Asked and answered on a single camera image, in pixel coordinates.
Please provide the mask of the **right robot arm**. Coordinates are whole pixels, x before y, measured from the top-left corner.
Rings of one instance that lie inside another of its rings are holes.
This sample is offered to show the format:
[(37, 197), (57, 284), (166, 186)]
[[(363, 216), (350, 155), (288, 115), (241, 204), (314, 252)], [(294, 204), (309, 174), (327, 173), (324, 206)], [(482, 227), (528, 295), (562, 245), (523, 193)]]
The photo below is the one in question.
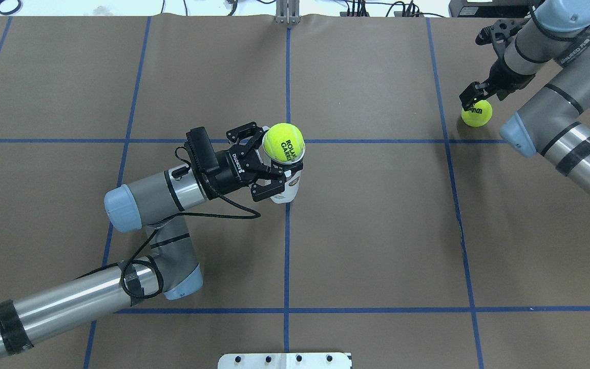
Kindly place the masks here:
[(561, 175), (590, 194), (590, 129), (578, 117), (590, 108), (590, 1), (528, 2), (531, 19), (499, 19), (484, 27), (476, 44), (492, 45), (497, 60), (483, 82), (459, 96), (469, 111), (496, 95), (523, 89), (543, 65), (561, 70), (499, 129), (525, 157), (540, 154)]

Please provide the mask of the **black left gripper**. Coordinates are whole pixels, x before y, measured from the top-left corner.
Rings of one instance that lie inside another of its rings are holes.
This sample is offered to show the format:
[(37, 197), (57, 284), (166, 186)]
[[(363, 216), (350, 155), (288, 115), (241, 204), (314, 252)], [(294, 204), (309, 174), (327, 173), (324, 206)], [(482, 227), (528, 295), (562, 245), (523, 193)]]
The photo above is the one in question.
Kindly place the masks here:
[(250, 186), (253, 201), (258, 202), (284, 191), (283, 168), (260, 165), (251, 171), (255, 150), (262, 144), (264, 135), (264, 128), (250, 122), (226, 132), (229, 149), (216, 153), (208, 149), (208, 196), (227, 195)]

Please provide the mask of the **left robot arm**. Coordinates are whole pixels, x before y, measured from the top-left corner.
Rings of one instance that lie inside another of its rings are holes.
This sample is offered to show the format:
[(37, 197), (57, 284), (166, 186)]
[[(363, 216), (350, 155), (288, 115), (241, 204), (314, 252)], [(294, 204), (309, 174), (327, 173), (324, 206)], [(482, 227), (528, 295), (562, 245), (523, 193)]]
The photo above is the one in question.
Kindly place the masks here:
[[(37, 256), (49, 255), (61, 272), (90, 249), (79, 230), (91, 218), (73, 219), (81, 188), (91, 174), (113, 161), (121, 150), (117, 181), (122, 182), (129, 146), (144, 144), (131, 138), (133, 122), (118, 137), (104, 136), (94, 125), (79, 134), (44, 137), (53, 124), (0, 123), (0, 247)], [(187, 296), (201, 285), (199, 265), (183, 210), (228, 194), (242, 186), (257, 191), (258, 147), (264, 128), (255, 122), (227, 133), (231, 150), (213, 150), (203, 128), (190, 153), (195, 168), (181, 163), (176, 171), (121, 185), (106, 196), (108, 235), (101, 267), (57, 288), (23, 299), (0, 303), (0, 359), (27, 352), (46, 339), (89, 324), (119, 309), (129, 309), (161, 292), (168, 298)]]

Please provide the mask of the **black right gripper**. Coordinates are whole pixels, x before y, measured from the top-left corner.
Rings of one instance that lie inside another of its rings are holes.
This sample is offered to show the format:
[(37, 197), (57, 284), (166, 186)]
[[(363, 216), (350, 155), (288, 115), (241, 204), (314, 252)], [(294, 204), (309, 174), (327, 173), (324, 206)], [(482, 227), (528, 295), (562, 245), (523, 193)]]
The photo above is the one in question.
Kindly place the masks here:
[(470, 83), (463, 92), (459, 94), (463, 111), (468, 111), (477, 102), (487, 100), (496, 95), (499, 100), (504, 100), (511, 93), (524, 89), (536, 75), (522, 75), (511, 70), (504, 60), (497, 60), (490, 68), (487, 81)]

